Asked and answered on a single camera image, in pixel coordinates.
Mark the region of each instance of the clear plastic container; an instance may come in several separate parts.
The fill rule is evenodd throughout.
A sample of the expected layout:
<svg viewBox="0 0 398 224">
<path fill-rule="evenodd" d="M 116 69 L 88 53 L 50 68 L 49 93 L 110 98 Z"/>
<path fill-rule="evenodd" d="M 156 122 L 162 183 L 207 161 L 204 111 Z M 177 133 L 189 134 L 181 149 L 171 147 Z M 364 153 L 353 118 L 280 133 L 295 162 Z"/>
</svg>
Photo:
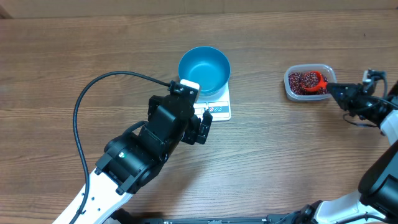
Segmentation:
<svg viewBox="0 0 398 224">
<path fill-rule="evenodd" d="M 296 102 L 304 102 L 304 101 L 317 101 L 317 100 L 324 100 L 331 97 L 330 94 L 324 95 L 310 95 L 310 96 L 302 96 L 297 95 L 292 92 L 289 85 L 289 74 L 294 72 L 311 72 L 311 71 L 319 71 L 322 75 L 328 78 L 328 82 L 337 83 L 336 75 L 333 69 L 330 66 L 324 64 L 305 64 L 305 65 L 294 65 L 291 66 L 285 73 L 285 90 L 287 98 L 296 101 Z"/>
</svg>

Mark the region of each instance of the bowl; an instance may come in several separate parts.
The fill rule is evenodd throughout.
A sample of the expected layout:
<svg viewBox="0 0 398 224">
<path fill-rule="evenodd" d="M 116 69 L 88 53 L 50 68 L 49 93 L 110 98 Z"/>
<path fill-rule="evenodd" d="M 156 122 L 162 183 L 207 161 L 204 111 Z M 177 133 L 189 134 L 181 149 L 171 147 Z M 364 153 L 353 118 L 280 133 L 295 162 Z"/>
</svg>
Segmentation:
<svg viewBox="0 0 398 224">
<path fill-rule="evenodd" d="M 305 64 L 305 65 L 294 65 L 291 66 L 285 73 L 284 82 L 285 82 L 285 90 L 287 98 L 296 101 L 296 102 L 304 102 L 304 101 L 317 101 L 317 100 L 325 100 L 330 98 L 330 94 L 324 95 L 297 95 L 290 89 L 289 85 L 289 74 L 294 72 L 311 72 L 311 71 L 319 71 L 322 75 L 326 76 L 328 82 L 337 83 L 336 75 L 333 69 L 324 64 Z"/>
<path fill-rule="evenodd" d="M 217 93 L 231 76 L 228 58 L 214 47 L 195 47 L 181 58 L 178 65 L 180 80 L 186 79 L 201 86 L 200 96 Z"/>
</svg>

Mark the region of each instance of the digital scale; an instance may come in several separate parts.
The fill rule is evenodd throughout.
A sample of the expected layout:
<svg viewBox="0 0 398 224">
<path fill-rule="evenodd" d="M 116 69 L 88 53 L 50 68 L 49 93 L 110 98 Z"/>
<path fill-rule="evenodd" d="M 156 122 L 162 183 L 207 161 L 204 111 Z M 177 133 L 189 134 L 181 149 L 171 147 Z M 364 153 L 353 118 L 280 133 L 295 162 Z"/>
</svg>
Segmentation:
<svg viewBox="0 0 398 224">
<path fill-rule="evenodd" d="M 202 119 L 205 110 L 209 109 L 213 121 L 229 121 L 231 119 L 231 101 L 229 100 L 228 83 L 211 96 L 199 96 L 193 105 L 195 114 Z"/>
</svg>

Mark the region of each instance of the wooden tabletop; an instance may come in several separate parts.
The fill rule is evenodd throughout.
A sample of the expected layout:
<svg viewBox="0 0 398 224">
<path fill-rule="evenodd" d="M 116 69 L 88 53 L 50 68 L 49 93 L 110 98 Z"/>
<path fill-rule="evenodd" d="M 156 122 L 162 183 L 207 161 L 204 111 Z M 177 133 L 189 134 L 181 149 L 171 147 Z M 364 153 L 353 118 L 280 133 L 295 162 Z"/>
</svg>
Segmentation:
<svg viewBox="0 0 398 224">
<path fill-rule="evenodd" d="M 0 223 L 51 223 L 83 186 L 72 111 L 89 81 L 113 70 L 176 80 L 201 45 L 231 62 L 232 119 L 213 123 L 205 145 L 179 144 L 127 211 L 264 216 L 356 190 L 387 138 L 343 121 L 332 99 L 289 101 L 282 80 L 292 65 L 325 63 L 340 83 L 375 68 L 392 86 L 397 24 L 398 10 L 0 20 Z M 90 89 L 78 116 L 89 169 L 166 94 L 124 75 Z"/>
</svg>

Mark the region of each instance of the red spoon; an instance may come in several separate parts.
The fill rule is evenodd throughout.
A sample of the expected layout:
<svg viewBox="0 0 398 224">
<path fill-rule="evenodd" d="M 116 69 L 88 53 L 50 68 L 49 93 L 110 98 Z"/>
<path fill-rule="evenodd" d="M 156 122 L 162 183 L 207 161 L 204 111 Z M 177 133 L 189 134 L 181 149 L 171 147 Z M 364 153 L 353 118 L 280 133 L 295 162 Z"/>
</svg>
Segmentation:
<svg viewBox="0 0 398 224">
<path fill-rule="evenodd" d="M 301 83 L 301 86 L 303 87 L 303 89 L 304 89 L 305 91 L 308 91 L 308 92 L 316 92 L 316 91 L 318 91 L 320 88 L 326 89 L 326 85 L 327 85 L 328 83 L 325 82 L 325 80 L 324 80 L 323 77 L 322 77 L 322 74 L 321 74 L 320 72 L 318 72 L 318 71 L 307 72 L 306 74 L 304 74 L 304 77 L 303 77 L 303 78 L 305 78 L 307 75 L 309 75 L 309 74 L 311 74 L 311 73 L 315 73 L 315 74 L 317 75 L 317 77 L 318 77 L 318 79 L 319 79 L 319 82 L 318 82 L 318 84 L 317 84 L 316 86 L 311 87 L 311 88 L 307 88 L 307 87 L 304 86 L 303 83 Z"/>
</svg>

